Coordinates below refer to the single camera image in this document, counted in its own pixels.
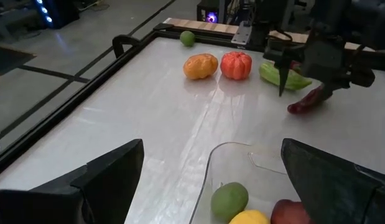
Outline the black computer tower blue lights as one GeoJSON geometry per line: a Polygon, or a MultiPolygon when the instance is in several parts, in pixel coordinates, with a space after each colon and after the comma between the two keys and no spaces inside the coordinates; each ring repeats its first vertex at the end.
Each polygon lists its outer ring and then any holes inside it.
{"type": "Polygon", "coordinates": [[[50,29],[61,29],[79,20],[73,0],[32,0],[43,23],[50,29]]]}

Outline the small yellow lemon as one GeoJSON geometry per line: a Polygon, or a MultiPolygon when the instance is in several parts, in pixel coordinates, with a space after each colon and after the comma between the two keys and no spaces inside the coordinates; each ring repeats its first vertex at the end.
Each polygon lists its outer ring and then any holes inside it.
{"type": "Polygon", "coordinates": [[[245,210],[237,214],[228,224],[271,224],[270,219],[259,210],[245,210]]]}

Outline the black table frame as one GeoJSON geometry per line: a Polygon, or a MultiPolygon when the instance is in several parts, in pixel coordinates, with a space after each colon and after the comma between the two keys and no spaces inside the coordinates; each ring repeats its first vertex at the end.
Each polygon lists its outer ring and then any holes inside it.
{"type": "Polygon", "coordinates": [[[197,37],[196,41],[203,44],[217,45],[222,47],[231,47],[233,49],[250,50],[263,52],[264,44],[261,45],[238,45],[232,44],[233,34],[215,32],[210,30],[190,29],[177,27],[172,24],[158,24],[153,30],[140,40],[139,45],[123,45],[124,53],[116,58],[108,67],[100,72],[94,79],[88,81],[86,85],[73,94],[66,102],[52,111],[41,122],[28,130],[19,139],[10,144],[4,152],[0,153],[0,174],[4,172],[14,161],[28,151],[38,140],[49,133],[56,125],[61,123],[70,113],[72,113],[80,104],[89,98],[99,87],[107,82],[116,72],[124,67],[131,59],[139,54],[149,43],[158,37],[176,39],[183,31],[192,31],[197,37]]]}

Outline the computer tower purple light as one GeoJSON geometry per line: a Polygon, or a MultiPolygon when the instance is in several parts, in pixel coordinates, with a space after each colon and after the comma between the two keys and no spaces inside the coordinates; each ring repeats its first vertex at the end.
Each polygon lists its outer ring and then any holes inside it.
{"type": "Polygon", "coordinates": [[[224,3],[224,0],[200,0],[196,6],[197,20],[208,23],[224,23],[224,3]]]}

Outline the green pear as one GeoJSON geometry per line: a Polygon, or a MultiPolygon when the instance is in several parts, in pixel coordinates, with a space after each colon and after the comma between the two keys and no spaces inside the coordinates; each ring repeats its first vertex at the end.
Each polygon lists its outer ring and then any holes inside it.
{"type": "Polygon", "coordinates": [[[218,188],[211,196],[211,214],[221,222],[229,222],[242,212],[249,201],[248,190],[238,182],[218,188]]]}

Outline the green lime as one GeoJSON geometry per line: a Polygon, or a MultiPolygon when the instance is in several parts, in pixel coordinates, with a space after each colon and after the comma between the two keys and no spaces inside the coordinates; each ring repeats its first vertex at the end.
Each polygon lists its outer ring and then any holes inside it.
{"type": "Polygon", "coordinates": [[[180,41],[186,47],[192,47],[195,43],[195,34],[189,30],[180,34],[180,41]]]}

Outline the orange bumpy pepper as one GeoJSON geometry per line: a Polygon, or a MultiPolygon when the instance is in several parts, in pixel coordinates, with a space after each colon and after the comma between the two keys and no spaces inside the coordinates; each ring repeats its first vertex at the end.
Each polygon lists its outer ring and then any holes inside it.
{"type": "Polygon", "coordinates": [[[190,80],[212,76],[218,68],[218,59],[212,54],[192,55],[183,65],[183,72],[190,80]]]}

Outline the dark red apple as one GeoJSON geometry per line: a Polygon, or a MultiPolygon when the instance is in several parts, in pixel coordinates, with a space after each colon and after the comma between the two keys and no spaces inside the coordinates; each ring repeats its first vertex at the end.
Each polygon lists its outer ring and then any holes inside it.
{"type": "Polygon", "coordinates": [[[271,224],[315,224],[302,202],[279,200],[272,210],[271,224]]]}

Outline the dark floor mat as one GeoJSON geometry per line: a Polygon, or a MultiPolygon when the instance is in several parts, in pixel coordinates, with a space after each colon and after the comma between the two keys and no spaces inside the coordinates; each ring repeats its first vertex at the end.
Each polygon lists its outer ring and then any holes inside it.
{"type": "Polygon", "coordinates": [[[0,46],[0,76],[35,58],[35,54],[0,46]]]}

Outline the long red chili pepper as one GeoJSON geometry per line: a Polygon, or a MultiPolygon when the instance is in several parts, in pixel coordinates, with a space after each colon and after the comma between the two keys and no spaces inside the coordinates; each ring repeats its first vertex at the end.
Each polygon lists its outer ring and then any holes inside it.
{"type": "Polygon", "coordinates": [[[289,105],[287,107],[287,111],[290,114],[304,114],[320,106],[324,101],[318,100],[318,91],[319,91],[319,86],[311,90],[300,101],[289,105]]]}

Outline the black table clamp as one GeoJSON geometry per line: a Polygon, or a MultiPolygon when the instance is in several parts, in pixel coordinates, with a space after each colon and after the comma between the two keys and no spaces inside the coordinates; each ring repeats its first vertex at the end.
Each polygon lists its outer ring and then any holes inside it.
{"type": "Polygon", "coordinates": [[[130,35],[117,35],[112,39],[113,51],[116,58],[119,58],[124,53],[123,45],[139,45],[140,40],[130,35]]]}

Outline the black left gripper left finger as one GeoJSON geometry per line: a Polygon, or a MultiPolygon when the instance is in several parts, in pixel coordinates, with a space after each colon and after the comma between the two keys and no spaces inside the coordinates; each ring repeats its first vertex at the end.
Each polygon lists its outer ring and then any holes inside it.
{"type": "Polygon", "coordinates": [[[30,190],[0,190],[0,224],[124,224],[144,161],[134,139],[30,190]]]}

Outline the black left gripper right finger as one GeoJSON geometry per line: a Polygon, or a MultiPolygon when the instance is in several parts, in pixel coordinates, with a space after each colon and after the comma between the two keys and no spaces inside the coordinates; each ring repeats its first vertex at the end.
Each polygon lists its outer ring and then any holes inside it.
{"type": "Polygon", "coordinates": [[[315,224],[385,224],[385,174],[291,138],[281,158],[315,224]]]}

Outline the red ribbed tomato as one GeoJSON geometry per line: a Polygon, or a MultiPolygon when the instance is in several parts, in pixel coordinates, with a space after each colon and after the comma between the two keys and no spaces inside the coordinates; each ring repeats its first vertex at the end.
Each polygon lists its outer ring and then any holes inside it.
{"type": "Polygon", "coordinates": [[[252,58],[243,52],[228,52],[221,58],[221,74],[232,80],[245,80],[252,69],[252,58]]]}

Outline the green leafy vegetable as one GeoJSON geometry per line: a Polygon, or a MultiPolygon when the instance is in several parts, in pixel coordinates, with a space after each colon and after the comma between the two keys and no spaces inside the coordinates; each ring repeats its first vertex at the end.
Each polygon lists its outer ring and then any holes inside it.
{"type": "MultiPolygon", "coordinates": [[[[279,86],[279,70],[274,66],[273,62],[267,61],[260,65],[259,74],[265,81],[279,86]]],[[[301,90],[312,84],[311,79],[303,77],[301,74],[289,69],[289,74],[285,89],[301,90]]]]}

